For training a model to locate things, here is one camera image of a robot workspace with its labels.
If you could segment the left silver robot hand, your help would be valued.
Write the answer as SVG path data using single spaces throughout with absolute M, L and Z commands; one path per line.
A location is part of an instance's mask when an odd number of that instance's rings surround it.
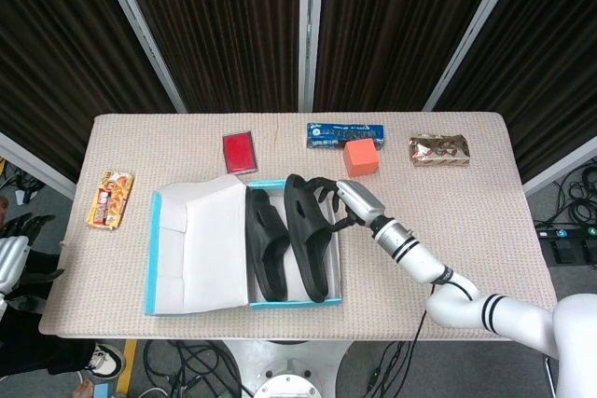
M 50 283 L 59 278 L 63 268 L 49 272 L 35 272 L 26 267 L 32 245 L 43 226 L 51 222 L 54 215 L 33 216 L 25 213 L 17 216 L 1 228 L 1 296 L 12 294 L 20 286 Z

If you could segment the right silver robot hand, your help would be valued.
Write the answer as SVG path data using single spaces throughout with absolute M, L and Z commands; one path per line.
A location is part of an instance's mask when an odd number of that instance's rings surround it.
M 305 189 L 312 193 L 320 190 L 318 202 L 323 202 L 331 193 L 332 209 L 335 213 L 340 207 L 340 202 L 344 203 L 347 215 L 331 226 L 332 232 L 353 225 L 371 227 L 377 218 L 384 216 L 383 204 L 366 187 L 354 180 L 333 181 L 315 177 L 307 182 Z

